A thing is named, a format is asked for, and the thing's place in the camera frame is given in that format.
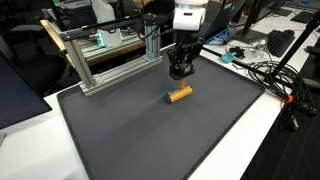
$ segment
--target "wooden stick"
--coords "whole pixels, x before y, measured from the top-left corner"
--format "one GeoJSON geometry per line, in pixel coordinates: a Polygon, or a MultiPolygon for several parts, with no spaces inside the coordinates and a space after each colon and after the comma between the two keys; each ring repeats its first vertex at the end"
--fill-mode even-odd
{"type": "Polygon", "coordinates": [[[186,85],[186,78],[180,79],[178,84],[178,90],[184,89],[185,85],[186,85]]]}

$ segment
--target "white table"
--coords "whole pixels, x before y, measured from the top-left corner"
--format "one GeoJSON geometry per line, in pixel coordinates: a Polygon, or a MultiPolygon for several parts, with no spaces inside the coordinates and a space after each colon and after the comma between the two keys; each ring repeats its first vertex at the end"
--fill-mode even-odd
{"type": "MultiPolygon", "coordinates": [[[[295,36],[298,37],[305,25],[289,21],[293,16],[292,13],[289,17],[268,17],[253,25],[253,29],[265,33],[273,29],[301,30],[295,31],[295,36]]],[[[303,48],[314,45],[316,41],[316,36],[310,35],[289,64],[300,70],[308,57],[303,48]]],[[[239,45],[239,42],[231,41],[230,44],[239,45]]],[[[223,47],[207,48],[224,53],[223,47]]],[[[244,70],[236,70],[231,64],[223,64],[218,57],[206,51],[202,51],[201,55],[246,75],[244,70]]],[[[0,147],[0,180],[88,179],[63,119],[56,94],[46,97],[45,100],[53,108],[52,111],[1,131],[7,133],[7,137],[0,147]]],[[[264,93],[225,135],[190,179],[240,179],[280,110],[279,99],[269,92],[264,93]]]]}

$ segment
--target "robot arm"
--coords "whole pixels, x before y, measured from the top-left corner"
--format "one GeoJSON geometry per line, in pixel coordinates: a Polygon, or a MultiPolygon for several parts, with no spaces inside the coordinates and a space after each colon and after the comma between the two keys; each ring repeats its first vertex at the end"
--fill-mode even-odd
{"type": "Polygon", "coordinates": [[[170,76],[183,79],[195,72],[192,62],[199,56],[204,41],[199,40],[200,25],[204,21],[208,0],[176,0],[173,28],[176,46],[168,50],[170,76]]]}

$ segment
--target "wire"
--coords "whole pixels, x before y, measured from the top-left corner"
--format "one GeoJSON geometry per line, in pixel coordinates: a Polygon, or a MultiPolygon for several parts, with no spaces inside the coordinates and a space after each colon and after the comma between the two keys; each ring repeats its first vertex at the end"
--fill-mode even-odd
{"type": "Polygon", "coordinates": [[[130,27],[126,27],[126,28],[121,28],[121,34],[125,34],[125,35],[133,35],[136,34],[136,31],[131,29],[130,27]]]}
{"type": "Polygon", "coordinates": [[[319,39],[318,35],[314,31],[312,31],[312,32],[317,37],[317,39],[319,39]]]}
{"type": "Polygon", "coordinates": [[[290,65],[286,65],[278,71],[276,68],[278,64],[279,62],[273,61],[249,63],[248,65],[254,70],[248,71],[248,74],[253,80],[264,85],[266,89],[278,96],[282,99],[282,102],[285,103],[287,116],[282,119],[282,122],[279,124],[279,129],[283,130],[291,127],[298,110],[304,110],[308,114],[309,111],[314,110],[314,105],[311,93],[298,71],[290,65]],[[258,70],[263,70],[265,76],[258,75],[258,70]],[[289,86],[288,88],[291,89],[291,93],[288,92],[285,84],[287,87],[289,86]]]}
{"type": "Polygon", "coordinates": [[[142,28],[145,26],[145,24],[141,25],[140,31],[138,32],[138,37],[141,40],[144,40],[146,38],[148,38],[149,36],[153,35],[153,37],[155,36],[155,34],[157,33],[157,31],[159,30],[160,26],[156,26],[156,28],[154,28],[149,34],[145,35],[144,37],[141,37],[141,32],[142,32],[142,28]]]}
{"type": "Polygon", "coordinates": [[[175,32],[175,29],[168,29],[168,30],[166,30],[166,31],[154,36],[153,39],[156,39],[159,36],[162,36],[162,35],[165,35],[165,34],[170,34],[170,33],[173,33],[173,32],[175,32]]]}
{"type": "Polygon", "coordinates": [[[233,28],[236,28],[236,27],[241,27],[241,26],[244,26],[244,25],[246,25],[246,23],[244,23],[244,24],[238,24],[238,25],[229,25],[230,27],[233,27],[233,28]]]}

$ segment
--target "black mat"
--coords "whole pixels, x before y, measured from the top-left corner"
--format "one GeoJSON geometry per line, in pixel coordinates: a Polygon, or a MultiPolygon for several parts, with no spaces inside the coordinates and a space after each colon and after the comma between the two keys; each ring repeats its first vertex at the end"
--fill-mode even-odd
{"type": "Polygon", "coordinates": [[[204,58],[194,65],[193,94],[174,104],[166,57],[92,97],[79,87],[58,95],[90,179],[185,179],[264,92],[204,58]]]}

